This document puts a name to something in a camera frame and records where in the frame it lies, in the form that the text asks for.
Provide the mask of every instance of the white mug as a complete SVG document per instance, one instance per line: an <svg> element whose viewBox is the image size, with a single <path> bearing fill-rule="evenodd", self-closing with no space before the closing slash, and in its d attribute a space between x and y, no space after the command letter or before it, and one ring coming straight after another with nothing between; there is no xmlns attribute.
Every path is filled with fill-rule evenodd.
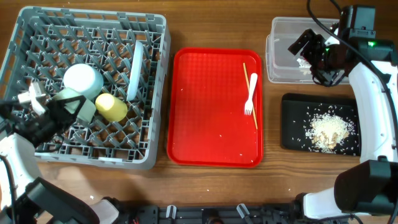
<svg viewBox="0 0 398 224"><path fill-rule="evenodd" d="M98 96L104 85L104 78L99 71L86 64L70 67L63 76L65 88L71 88L92 100Z"/></svg>

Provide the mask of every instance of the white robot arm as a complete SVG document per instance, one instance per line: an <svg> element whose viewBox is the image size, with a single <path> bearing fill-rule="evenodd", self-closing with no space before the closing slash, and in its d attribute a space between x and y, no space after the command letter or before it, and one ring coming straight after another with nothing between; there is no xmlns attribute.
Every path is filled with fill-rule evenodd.
<svg viewBox="0 0 398 224"><path fill-rule="evenodd" d="M338 9L340 22L328 29L313 15L308 0L309 14L331 37L325 41L309 29L289 50L295 55L302 49L301 56L312 65L312 75L319 85L335 86L344 76L349 78L358 106L361 164L340 174L335 187L298 195L297 216L325 220L368 213L392 215L393 221L398 209L398 55L391 41L375 39L373 7ZM340 70L345 75L338 78Z"/></svg>
<svg viewBox="0 0 398 224"><path fill-rule="evenodd" d="M19 103L32 102L33 110L39 114L29 122L13 117L12 106L17 102L2 101L0 104L0 113L6 118L2 129L12 133L0 141L0 223L14 223L16 220L35 223L35 216L43 211L48 211L54 221L62 223L113 223L119 211L111 203L111 198L86 205L45 181L34 156L39 144L51 140L54 134L63 133L76 120L90 122L95 105L66 88L43 106L37 99L44 96L36 94L40 92L43 92L40 83L32 82L29 92L19 95ZM8 210L12 212L11 217L6 215Z"/></svg>
<svg viewBox="0 0 398 224"><path fill-rule="evenodd" d="M373 64L383 73L390 74L387 84L391 90L394 106L397 108L398 68L390 62ZM358 107L361 128L361 163L368 160L376 161L379 156L386 156L390 162L398 162L397 152L392 149L396 145L392 115L386 94L377 76L367 66L359 63L348 75ZM311 219L322 219L344 215L335 202L334 188L317 193L306 194L303 198L304 215Z"/></svg>

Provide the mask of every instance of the wooden surface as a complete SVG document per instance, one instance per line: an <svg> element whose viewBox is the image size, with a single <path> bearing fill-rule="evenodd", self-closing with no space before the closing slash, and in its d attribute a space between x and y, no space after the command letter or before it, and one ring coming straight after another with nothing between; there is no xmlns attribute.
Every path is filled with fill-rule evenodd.
<svg viewBox="0 0 398 224"><path fill-rule="evenodd" d="M353 97L350 86L324 88L316 85L272 84L263 73L264 158L255 169L178 166L166 154L167 121L174 54L182 47L251 49L266 63L266 37L276 16L308 17L304 0L241 1L145 1L145 0L19 0L0 2L0 57L3 58L19 10L24 6L65 7L107 11L150 12L167 18L172 46L170 70L162 101L162 125L158 159L152 170L112 170L73 164L39 164L43 176L86 203L104 196L160 206L236 205L289 202L301 192L332 187L336 176L359 164L358 157L314 154L280 148L280 101L282 95ZM338 1L340 4L376 5L378 38L398 43L397 1ZM327 0L314 1L318 17L338 18ZM385 223L387 218L366 218Z"/></svg>

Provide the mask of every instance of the gray dish rack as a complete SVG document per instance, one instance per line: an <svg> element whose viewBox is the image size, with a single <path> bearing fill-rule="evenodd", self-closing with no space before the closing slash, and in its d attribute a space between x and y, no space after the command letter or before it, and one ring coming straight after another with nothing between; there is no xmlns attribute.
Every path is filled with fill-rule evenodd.
<svg viewBox="0 0 398 224"><path fill-rule="evenodd" d="M137 96L126 101L136 40L144 44L144 60ZM74 123L64 133L59 151L36 152L36 158L151 169L157 155L170 41L166 19L157 14L25 7L0 70L0 98L16 99L33 79L40 80L53 96L65 88L62 78L70 66L91 65L104 76L102 91L127 104L126 118L110 123L98 115L89 125ZM24 119L32 117L26 110L14 113ZM40 149L54 149L57 144L46 142Z"/></svg>

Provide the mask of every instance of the red tray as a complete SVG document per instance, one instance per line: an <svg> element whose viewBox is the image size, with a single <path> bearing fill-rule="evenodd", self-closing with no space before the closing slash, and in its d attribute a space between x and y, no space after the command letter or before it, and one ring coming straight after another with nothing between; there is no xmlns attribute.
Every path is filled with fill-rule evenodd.
<svg viewBox="0 0 398 224"><path fill-rule="evenodd" d="M248 86L258 74L253 116L244 115ZM185 48L177 52L167 154L183 165L255 167L262 160L262 67L251 50Z"/></svg>

